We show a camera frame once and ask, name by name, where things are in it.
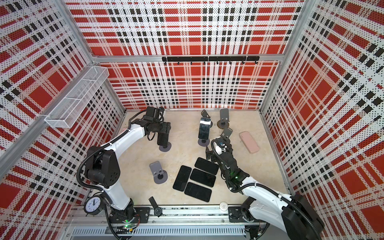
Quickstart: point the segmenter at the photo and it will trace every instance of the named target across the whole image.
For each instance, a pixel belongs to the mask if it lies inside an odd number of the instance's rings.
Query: table surface
[[[135,205],[149,205],[149,198],[154,197],[159,205],[197,205],[197,204],[241,204],[247,196],[232,193],[220,176],[216,181],[208,203],[195,199],[183,192],[172,188],[180,166],[185,165],[194,169],[198,157],[205,158],[205,147],[198,145],[198,133],[201,114],[199,111],[173,111],[165,112],[165,122],[171,123],[169,142],[172,147],[169,152],[161,152],[157,146],[157,136],[148,141],[144,136],[127,149],[119,159],[120,182],[126,194],[132,198]],[[127,112],[119,132],[128,126],[128,119],[137,112]],[[220,119],[219,111],[209,111],[214,125],[210,129],[209,139],[217,138],[222,130],[216,126]],[[258,111],[230,111],[230,125],[233,130],[230,137],[233,156],[237,165],[244,172],[257,181],[280,192],[287,193],[282,175],[277,165],[268,137]],[[256,140],[260,150],[250,154],[240,141],[239,133],[248,131]],[[149,165],[160,161],[162,168],[167,171],[168,179],[165,183],[156,184],[153,180]]]

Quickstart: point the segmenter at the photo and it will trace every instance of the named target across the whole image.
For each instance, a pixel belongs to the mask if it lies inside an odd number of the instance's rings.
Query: white mesh basket
[[[51,127],[71,128],[108,76],[106,67],[92,66],[45,121]]]

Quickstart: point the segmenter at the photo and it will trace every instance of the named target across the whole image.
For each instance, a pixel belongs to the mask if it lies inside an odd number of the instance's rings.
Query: perforated panel
[[[0,155],[88,61],[51,1],[0,4]]]
[[[384,1],[319,1],[266,118],[324,239],[384,238]]]
[[[95,55],[283,53],[304,0],[65,0]]]
[[[277,61],[108,63],[109,81],[127,109],[258,109]]]
[[[111,139],[121,113],[102,86],[71,129],[47,127],[0,183],[0,239],[55,239],[86,189],[76,170]]]

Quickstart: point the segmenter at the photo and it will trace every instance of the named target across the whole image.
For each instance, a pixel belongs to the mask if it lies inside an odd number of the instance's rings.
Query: plaid wall
[[[71,129],[43,130],[0,183],[0,239],[58,237],[86,193],[76,181],[80,161],[111,139],[121,116],[102,86]]]
[[[283,53],[304,0],[65,0],[95,55]]]
[[[258,109],[277,65],[277,61],[102,64],[127,109],[148,105]]]
[[[0,155],[88,64],[51,1],[0,3]]]
[[[384,239],[384,1],[319,1],[265,117],[325,239]]]

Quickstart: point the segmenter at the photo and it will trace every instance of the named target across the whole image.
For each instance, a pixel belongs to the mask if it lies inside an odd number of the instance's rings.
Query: black wristwatch
[[[155,215],[157,217],[160,217],[161,215],[163,215],[163,209],[157,205],[157,203],[153,197],[151,197],[149,199],[149,202],[151,203],[151,205],[153,207],[153,215]]]

